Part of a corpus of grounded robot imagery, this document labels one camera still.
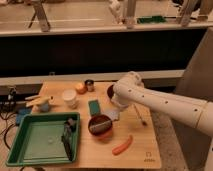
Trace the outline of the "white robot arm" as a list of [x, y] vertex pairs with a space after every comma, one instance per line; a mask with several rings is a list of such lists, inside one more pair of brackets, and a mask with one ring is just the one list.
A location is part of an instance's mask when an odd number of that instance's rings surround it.
[[141, 76], [134, 71], [115, 82], [112, 89], [111, 101], [119, 108], [136, 102], [210, 136], [212, 140], [204, 171], [213, 171], [213, 102], [147, 89]]

